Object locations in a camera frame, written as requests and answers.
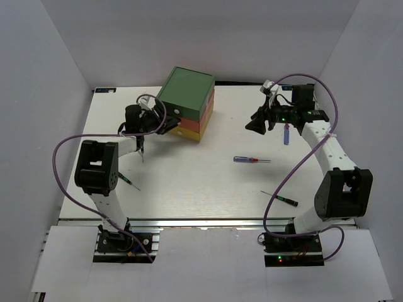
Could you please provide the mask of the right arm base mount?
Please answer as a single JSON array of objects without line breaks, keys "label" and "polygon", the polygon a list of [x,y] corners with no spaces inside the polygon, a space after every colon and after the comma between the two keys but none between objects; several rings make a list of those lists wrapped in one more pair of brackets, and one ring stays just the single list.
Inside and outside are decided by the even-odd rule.
[{"label": "right arm base mount", "polygon": [[264,250],[264,264],[266,267],[310,267],[323,266],[324,256],[318,235],[309,235],[295,238],[283,238],[287,227],[287,220],[267,220],[270,232],[282,235],[274,237],[267,232],[258,235],[258,244]]}]

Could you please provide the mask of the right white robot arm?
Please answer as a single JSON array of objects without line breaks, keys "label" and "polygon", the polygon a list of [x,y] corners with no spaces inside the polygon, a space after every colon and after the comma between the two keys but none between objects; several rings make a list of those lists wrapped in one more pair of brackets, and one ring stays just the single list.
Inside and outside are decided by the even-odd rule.
[{"label": "right white robot arm", "polygon": [[285,104],[278,100],[282,91],[279,85],[266,81],[260,90],[266,100],[245,128],[263,135],[277,123],[294,126],[311,147],[324,175],[313,206],[292,218],[286,227],[285,245],[298,251],[306,245],[307,235],[366,214],[373,175],[368,169],[360,169],[331,133],[329,117],[315,106],[313,85],[292,86],[292,100]]}]

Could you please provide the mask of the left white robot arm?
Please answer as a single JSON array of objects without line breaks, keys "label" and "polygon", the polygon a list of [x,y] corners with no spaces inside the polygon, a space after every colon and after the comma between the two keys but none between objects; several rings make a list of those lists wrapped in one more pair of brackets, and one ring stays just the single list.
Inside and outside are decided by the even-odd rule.
[{"label": "left white robot arm", "polygon": [[145,133],[163,135],[180,122],[180,118],[167,114],[161,105],[149,109],[134,104],[125,108],[125,121],[118,128],[118,140],[82,142],[74,181],[103,215],[103,224],[99,226],[103,250],[127,252],[137,245],[115,192],[119,158],[134,152],[143,153]]}]

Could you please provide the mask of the green top drawer box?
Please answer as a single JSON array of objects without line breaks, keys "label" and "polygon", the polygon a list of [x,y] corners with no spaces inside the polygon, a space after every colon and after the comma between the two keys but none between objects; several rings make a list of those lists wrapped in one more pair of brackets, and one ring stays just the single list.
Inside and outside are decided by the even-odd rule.
[{"label": "green top drawer box", "polygon": [[214,75],[175,66],[157,98],[169,114],[200,121],[214,87]]}]

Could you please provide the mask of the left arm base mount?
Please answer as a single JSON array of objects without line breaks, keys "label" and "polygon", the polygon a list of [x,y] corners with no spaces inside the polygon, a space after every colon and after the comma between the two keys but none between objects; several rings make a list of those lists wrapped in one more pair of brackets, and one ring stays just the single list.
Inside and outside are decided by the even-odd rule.
[{"label": "left arm base mount", "polygon": [[[159,232],[139,231],[139,229],[127,228],[127,232],[137,237],[151,259],[157,255],[159,245]],[[150,259],[142,247],[132,237],[121,232],[110,232],[102,225],[98,226],[98,236],[93,255],[94,263],[141,263],[150,264]]]}]

